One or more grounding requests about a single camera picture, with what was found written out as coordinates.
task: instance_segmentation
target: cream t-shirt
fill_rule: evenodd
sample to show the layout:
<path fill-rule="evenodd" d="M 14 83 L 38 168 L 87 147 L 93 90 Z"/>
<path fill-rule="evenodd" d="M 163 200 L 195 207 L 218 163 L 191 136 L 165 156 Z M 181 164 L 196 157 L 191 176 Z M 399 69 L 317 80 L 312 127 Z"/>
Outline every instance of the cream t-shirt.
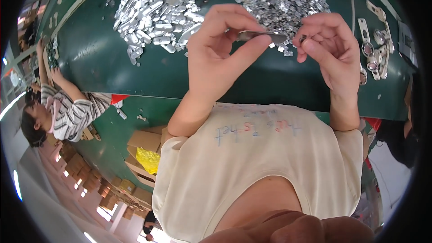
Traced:
<path fill-rule="evenodd" d="M 303 213 L 350 216 L 360 199 L 363 138 L 333 132 L 311 111 L 285 105 L 217 103 L 190 138 L 162 147 L 153 212 L 176 242 L 211 235 L 256 181 L 283 176 Z"/>

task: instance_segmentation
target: black hair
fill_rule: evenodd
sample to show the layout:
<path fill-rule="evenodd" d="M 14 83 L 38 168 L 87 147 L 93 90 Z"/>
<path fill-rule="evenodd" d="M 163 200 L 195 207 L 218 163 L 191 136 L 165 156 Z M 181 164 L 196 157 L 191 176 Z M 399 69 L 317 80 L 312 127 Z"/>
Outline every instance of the black hair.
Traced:
<path fill-rule="evenodd" d="M 31 116 L 26 109 L 35 105 L 34 100 L 25 102 L 24 109 L 22 111 L 21 129 L 24 137 L 29 141 L 32 148 L 43 147 L 43 143 L 47 139 L 47 133 L 44 129 L 35 129 L 36 120 Z"/>

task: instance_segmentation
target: striped shirt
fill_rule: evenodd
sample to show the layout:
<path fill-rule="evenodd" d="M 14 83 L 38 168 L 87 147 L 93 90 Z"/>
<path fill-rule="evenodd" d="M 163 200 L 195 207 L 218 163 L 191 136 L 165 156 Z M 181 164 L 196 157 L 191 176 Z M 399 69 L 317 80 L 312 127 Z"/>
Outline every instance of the striped shirt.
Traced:
<path fill-rule="evenodd" d="M 77 142 L 84 128 L 108 109 L 111 95 L 103 93 L 84 93 L 88 100 L 75 100 L 63 91 L 48 84 L 42 84 L 41 104 L 46 105 L 49 96 L 59 100 L 61 107 L 54 123 L 54 137 L 60 140 Z"/>

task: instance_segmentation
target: woman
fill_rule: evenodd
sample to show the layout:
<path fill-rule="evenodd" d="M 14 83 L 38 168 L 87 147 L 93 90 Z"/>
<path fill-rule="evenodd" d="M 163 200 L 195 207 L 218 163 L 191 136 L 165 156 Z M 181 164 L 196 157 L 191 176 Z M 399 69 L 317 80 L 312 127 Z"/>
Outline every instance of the woman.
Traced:
<path fill-rule="evenodd" d="M 269 46 L 230 55 L 241 30 L 264 31 L 237 4 L 213 6 L 188 41 L 189 91 L 168 124 L 153 211 L 176 242 L 365 242 L 360 199 L 359 44 L 337 13 L 302 19 L 298 62 L 315 59 L 330 88 L 330 126 L 285 105 L 219 100 Z"/>
<path fill-rule="evenodd" d="M 39 40 L 36 48 L 41 82 L 40 103 L 30 100 L 22 111 L 21 129 L 31 147 L 40 147 L 52 133 L 59 140 L 77 142 L 82 130 L 108 109 L 111 95 L 82 93 L 66 80 L 59 68 L 51 69 L 51 78 L 61 90 L 48 84 L 43 59 L 44 44 Z"/>

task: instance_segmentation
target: pile of metal parts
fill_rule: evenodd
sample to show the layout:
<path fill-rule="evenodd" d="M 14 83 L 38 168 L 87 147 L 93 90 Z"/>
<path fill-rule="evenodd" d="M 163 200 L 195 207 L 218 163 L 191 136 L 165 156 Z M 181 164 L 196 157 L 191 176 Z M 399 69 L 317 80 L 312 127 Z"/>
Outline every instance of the pile of metal parts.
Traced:
<path fill-rule="evenodd" d="M 270 48 L 277 47 L 284 56 L 293 56 L 288 51 L 292 38 L 302 25 L 303 17 L 318 13 L 330 12 L 326 0 L 235 0 L 243 3 L 243 7 L 250 12 L 267 31 L 288 36 L 283 43 L 271 43 Z"/>
<path fill-rule="evenodd" d="M 50 67 L 50 70 L 52 68 L 58 67 L 57 59 L 59 58 L 59 56 L 58 56 L 57 48 L 58 48 L 58 42 L 57 42 L 57 34 L 56 34 L 54 38 L 46 45 L 48 66 Z"/>
<path fill-rule="evenodd" d="M 113 29 L 128 44 L 127 54 L 133 65 L 144 47 L 153 43 L 169 53 L 186 48 L 187 40 L 204 21 L 197 14 L 198 0 L 121 0 L 115 13 Z"/>
<path fill-rule="evenodd" d="M 369 0 L 366 0 L 366 5 L 385 25 L 385 30 L 374 30 L 374 40 L 381 46 L 379 49 L 375 49 L 371 44 L 366 20 L 363 18 L 357 19 L 362 33 L 362 53 L 367 58 L 366 67 L 370 70 L 374 79 L 378 81 L 387 78 L 388 59 L 390 54 L 394 53 L 394 45 L 391 39 L 390 28 L 386 21 L 385 12 L 382 8 L 376 7 Z"/>

